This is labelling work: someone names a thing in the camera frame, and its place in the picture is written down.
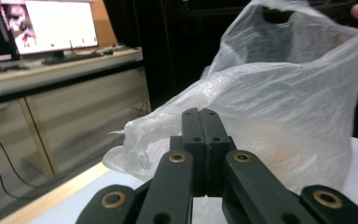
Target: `brass insert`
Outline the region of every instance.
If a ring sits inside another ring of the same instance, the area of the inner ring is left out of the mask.
[[[112,202],[112,200],[109,200],[109,197],[116,196],[117,200]],[[116,208],[121,206],[126,201],[126,194],[121,191],[111,191],[109,193],[106,193],[103,198],[101,199],[101,204],[105,208]]]
[[[170,155],[170,161],[172,162],[182,162],[186,160],[186,155],[182,153],[175,153]]]
[[[249,162],[251,161],[251,156],[244,152],[237,152],[234,155],[234,159],[240,162]]]
[[[342,207],[342,201],[334,193],[318,189],[313,192],[313,198],[322,205],[338,209]]]

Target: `white plastic bag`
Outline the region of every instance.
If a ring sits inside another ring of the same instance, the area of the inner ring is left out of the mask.
[[[272,24],[262,6],[295,13]],[[299,193],[321,184],[340,190],[351,161],[357,96],[357,29],[304,2],[254,0],[222,36],[201,80],[127,123],[123,147],[109,151],[103,164],[151,178],[170,136],[181,133],[182,112],[208,107],[237,147],[254,152],[288,189]]]

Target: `wall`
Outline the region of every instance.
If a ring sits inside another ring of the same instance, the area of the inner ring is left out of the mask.
[[[112,47],[117,45],[115,33],[112,29],[109,17],[103,3],[103,0],[96,0],[91,3],[92,16],[94,18],[95,30],[99,48]]]

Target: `desk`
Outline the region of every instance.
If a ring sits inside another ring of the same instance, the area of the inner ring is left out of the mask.
[[[358,139],[352,138],[352,164],[342,192],[358,204]],[[127,185],[136,189],[142,182],[105,168],[101,163],[61,185],[38,200],[24,206],[0,223],[75,223],[78,215],[100,189],[113,185]]]
[[[0,111],[0,137],[9,139],[5,145],[13,155],[47,176],[56,175],[64,168],[52,146],[147,98],[138,49],[56,65],[33,61],[30,70],[0,73],[0,103],[10,101]],[[14,120],[21,123],[13,125]],[[20,138],[12,133],[26,133],[21,136],[26,144],[19,146]]]
[[[112,56],[57,65],[35,61],[30,70],[0,73],[0,103],[140,67],[142,59],[140,50],[129,49]]]

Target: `cabinet door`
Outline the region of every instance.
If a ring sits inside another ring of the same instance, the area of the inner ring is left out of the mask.
[[[109,124],[109,131],[115,131],[120,123],[116,127],[123,129],[134,119],[123,110],[147,97],[144,69],[137,68],[27,97],[27,103],[43,144],[62,172],[109,147],[114,136],[102,127]]]

